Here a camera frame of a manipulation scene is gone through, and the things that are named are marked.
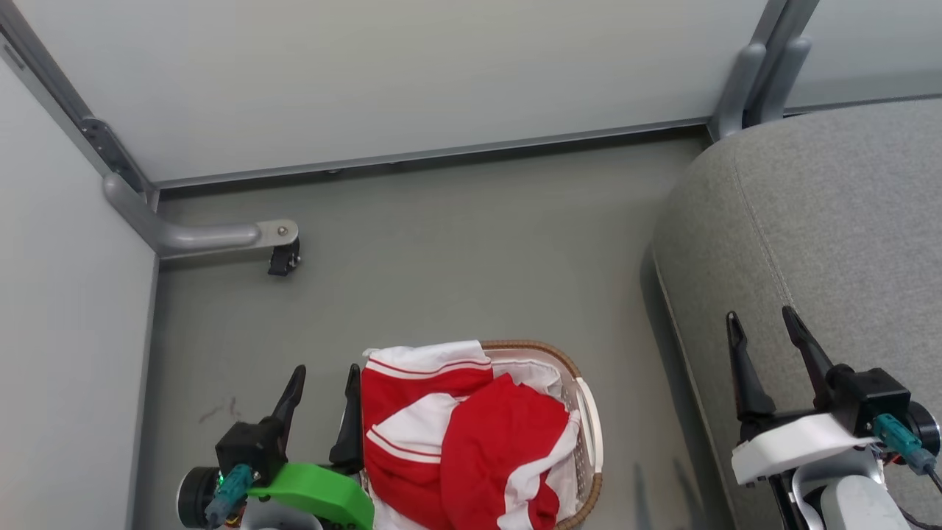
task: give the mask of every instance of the laundry basket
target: laundry basket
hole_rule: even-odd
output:
[[[535,340],[482,340],[484,353],[497,364],[501,361],[535,360],[560,373],[562,401],[567,410],[579,410],[582,425],[573,456],[576,460],[577,513],[556,524],[554,530],[579,528],[589,517],[602,489],[602,427],[589,385],[582,380],[576,364],[560,350]],[[369,478],[362,472],[363,486]]]

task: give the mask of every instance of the gray floor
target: gray floor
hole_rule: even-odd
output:
[[[287,217],[304,262],[165,267],[135,528],[179,528],[180,478],[236,419],[268,414],[308,367],[288,448],[326,461],[347,368],[369,347],[536,339],[567,352],[599,405],[605,485],[586,528],[729,527],[645,251],[699,138],[403,171],[165,202],[188,224]]]

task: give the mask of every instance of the basket handle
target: basket handle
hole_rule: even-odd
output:
[[[589,385],[581,378],[577,377],[579,384],[577,399],[579,408],[582,410],[582,432],[586,434],[586,447],[589,454],[589,463],[595,469],[595,472],[602,472],[602,460],[604,459],[604,450],[602,447],[602,422],[598,417],[598,408],[595,406],[595,398]]]

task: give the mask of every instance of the red and white clothing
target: red and white clothing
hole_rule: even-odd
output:
[[[476,341],[366,355],[377,530],[545,530],[575,513],[579,417],[550,397],[555,369],[495,368]]]

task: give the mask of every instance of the gray ottoman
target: gray ottoman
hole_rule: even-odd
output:
[[[835,363],[885,368],[942,418],[942,101],[834,110],[747,129],[690,166],[658,224],[655,262],[740,530],[781,526],[767,485],[737,486],[723,317],[736,310],[779,410],[811,406],[781,307]],[[890,492],[942,524],[928,478]]]

